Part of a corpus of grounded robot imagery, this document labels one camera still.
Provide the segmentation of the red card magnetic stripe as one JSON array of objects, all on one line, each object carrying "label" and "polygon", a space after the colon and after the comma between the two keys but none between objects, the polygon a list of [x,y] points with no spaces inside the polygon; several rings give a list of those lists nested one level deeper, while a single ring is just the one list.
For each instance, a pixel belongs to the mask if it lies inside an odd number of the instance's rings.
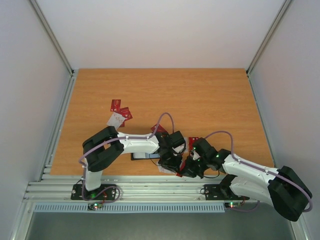
[{"label": "red card magnetic stripe", "polygon": [[176,173],[177,177],[182,177],[183,176],[185,165],[186,165],[186,161],[184,160],[184,161],[181,162],[181,164],[179,166],[179,170]]}]

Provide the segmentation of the black leather card holder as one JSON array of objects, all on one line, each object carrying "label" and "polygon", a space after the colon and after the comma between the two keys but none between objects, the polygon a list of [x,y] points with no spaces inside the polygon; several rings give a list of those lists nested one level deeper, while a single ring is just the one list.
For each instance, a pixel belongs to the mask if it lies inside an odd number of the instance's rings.
[{"label": "black leather card holder", "polygon": [[159,159],[160,155],[156,153],[144,153],[144,152],[135,152],[130,154],[130,159],[132,161],[136,160],[147,160],[147,159]]}]

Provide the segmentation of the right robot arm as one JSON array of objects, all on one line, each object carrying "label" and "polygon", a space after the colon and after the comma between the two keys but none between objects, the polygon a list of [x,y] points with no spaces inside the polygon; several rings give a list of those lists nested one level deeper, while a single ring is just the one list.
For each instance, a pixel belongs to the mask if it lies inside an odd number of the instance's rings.
[{"label": "right robot arm", "polygon": [[207,169],[225,174],[216,191],[209,191],[210,198],[217,194],[228,201],[235,197],[260,201],[274,207],[292,222],[296,222],[303,212],[312,210],[312,193],[290,167],[263,166],[227,149],[216,150],[206,139],[199,138],[182,163],[180,175],[202,179]]}]

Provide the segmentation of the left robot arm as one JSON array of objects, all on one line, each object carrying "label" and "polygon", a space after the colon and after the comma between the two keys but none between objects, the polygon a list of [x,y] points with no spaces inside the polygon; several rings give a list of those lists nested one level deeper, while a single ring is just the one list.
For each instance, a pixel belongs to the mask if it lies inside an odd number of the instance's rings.
[{"label": "left robot arm", "polygon": [[108,126],[82,143],[85,164],[83,194],[96,199],[101,193],[102,172],[124,154],[157,154],[158,163],[171,172],[179,172],[187,143],[180,131],[127,134]]}]

